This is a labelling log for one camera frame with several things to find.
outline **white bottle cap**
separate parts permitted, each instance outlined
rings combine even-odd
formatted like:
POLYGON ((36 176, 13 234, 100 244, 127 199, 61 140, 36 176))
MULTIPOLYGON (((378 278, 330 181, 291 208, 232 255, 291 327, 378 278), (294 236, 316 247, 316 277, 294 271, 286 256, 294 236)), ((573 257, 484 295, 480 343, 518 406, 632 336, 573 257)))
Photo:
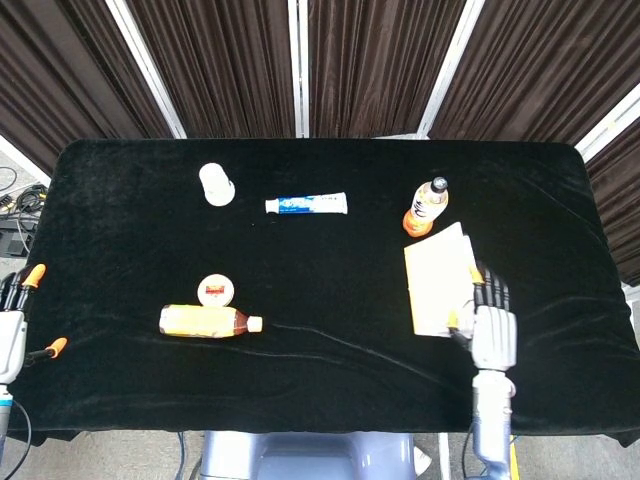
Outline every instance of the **white bottle cap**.
POLYGON ((247 330, 252 333, 262 331, 262 317, 249 317, 247 319, 247 330))
POLYGON ((219 273, 205 277, 198 286, 198 300, 205 307, 226 307, 233 294, 233 283, 219 273))

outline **yellow paper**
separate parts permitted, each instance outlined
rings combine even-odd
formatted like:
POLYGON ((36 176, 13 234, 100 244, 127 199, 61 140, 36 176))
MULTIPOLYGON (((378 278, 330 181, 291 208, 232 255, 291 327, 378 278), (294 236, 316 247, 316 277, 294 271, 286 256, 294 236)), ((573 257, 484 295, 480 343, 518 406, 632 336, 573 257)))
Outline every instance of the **yellow paper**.
POLYGON ((470 266, 475 260, 469 238, 454 223, 406 247, 404 256, 414 333, 448 337, 452 316, 462 317, 473 302, 470 266))

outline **small round container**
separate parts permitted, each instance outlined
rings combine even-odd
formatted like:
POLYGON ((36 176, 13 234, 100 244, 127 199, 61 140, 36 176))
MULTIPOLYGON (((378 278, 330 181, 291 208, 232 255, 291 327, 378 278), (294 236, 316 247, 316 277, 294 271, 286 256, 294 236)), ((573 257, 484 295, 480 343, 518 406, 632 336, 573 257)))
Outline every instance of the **small round container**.
POLYGON ((205 277, 198 286, 198 300, 205 307, 226 307, 233 293, 231 280, 219 273, 205 277))
POLYGON ((207 163, 200 169, 200 181, 204 196, 214 207, 223 207, 233 200, 236 187, 217 163, 207 163))

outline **robotic hand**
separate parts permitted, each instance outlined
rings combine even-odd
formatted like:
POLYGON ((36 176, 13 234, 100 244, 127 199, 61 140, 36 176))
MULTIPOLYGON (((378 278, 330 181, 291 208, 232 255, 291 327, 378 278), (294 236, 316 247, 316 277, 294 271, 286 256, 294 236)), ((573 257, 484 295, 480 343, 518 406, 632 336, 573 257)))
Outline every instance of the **robotic hand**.
POLYGON ((478 368, 473 379, 473 450, 486 465, 484 477, 511 478, 511 397, 515 387, 505 372, 516 364, 516 317, 510 311, 509 288, 486 270, 475 272, 472 328, 467 334, 450 328, 451 335, 471 352, 478 368))
POLYGON ((9 425, 9 414, 14 402, 7 387, 23 366, 47 358, 56 358, 67 343, 59 338, 44 350, 25 354, 27 340, 26 313, 29 300, 38 288, 46 268, 40 264, 9 274, 0 283, 0 462, 9 425))

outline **orange label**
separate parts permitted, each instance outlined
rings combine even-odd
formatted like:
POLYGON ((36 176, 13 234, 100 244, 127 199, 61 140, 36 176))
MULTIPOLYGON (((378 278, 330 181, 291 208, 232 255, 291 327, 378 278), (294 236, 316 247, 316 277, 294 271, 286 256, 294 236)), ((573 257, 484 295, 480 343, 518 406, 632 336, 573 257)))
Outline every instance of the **orange label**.
POLYGON ((207 285, 204 291, 207 295, 224 295, 224 285, 207 285))

